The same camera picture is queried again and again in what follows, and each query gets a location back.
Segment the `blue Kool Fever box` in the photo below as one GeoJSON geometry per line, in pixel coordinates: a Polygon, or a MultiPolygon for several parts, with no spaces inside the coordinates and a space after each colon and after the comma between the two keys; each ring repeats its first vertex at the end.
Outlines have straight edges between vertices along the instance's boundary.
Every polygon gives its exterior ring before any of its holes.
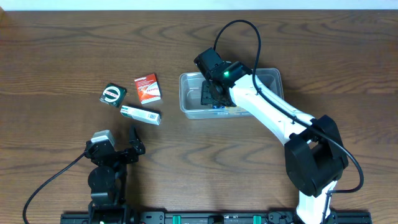
{"type": "Polygon", "coordinates": [[[224,106],[224,105],[212,105],[212,108],[213,109],[226,109],[226,108],[228,108],[227,106],[224,106]]]}

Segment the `yellow medicine box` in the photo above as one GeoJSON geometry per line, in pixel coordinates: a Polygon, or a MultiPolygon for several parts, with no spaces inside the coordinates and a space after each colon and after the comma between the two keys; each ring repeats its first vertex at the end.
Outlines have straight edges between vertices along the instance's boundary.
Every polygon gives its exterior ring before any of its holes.
{"type": "Polygon", "coordinates": [[[247,111],[241,107],[232,107],[232,106],[226,106],[224,108],[228,113],[247,113],[247,111]]]}

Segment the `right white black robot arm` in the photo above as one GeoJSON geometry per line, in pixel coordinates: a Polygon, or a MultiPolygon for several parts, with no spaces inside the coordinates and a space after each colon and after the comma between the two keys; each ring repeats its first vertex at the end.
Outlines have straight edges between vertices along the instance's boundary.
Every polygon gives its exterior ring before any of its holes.
{"type": "Polygon", "coordinates": [[[299,191],[298,219],[326,221],[331,195],[348,166],[336,123],[327,115],[316,119],[289,105],[241,62],[197,58],[194,63],[213,100],[248,111],[284,146],[286,173],[299,191]]]}

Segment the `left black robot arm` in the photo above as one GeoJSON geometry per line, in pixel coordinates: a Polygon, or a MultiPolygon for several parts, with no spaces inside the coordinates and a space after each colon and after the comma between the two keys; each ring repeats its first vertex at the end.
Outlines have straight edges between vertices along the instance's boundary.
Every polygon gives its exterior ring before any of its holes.
{"type": "Polygon", "coordinates": [[[125,199],[127,165],[138,162],[139,156],[146,153],[134,126],[129,130],[129,144],[131,146],[123,151],[115,150],[115,139],[109,130],[94,133],[86,142],[85,157],[96,165],[88,176],[92,214],[103,212],[121,213],[124,218],[131,216],[125,199]]]}

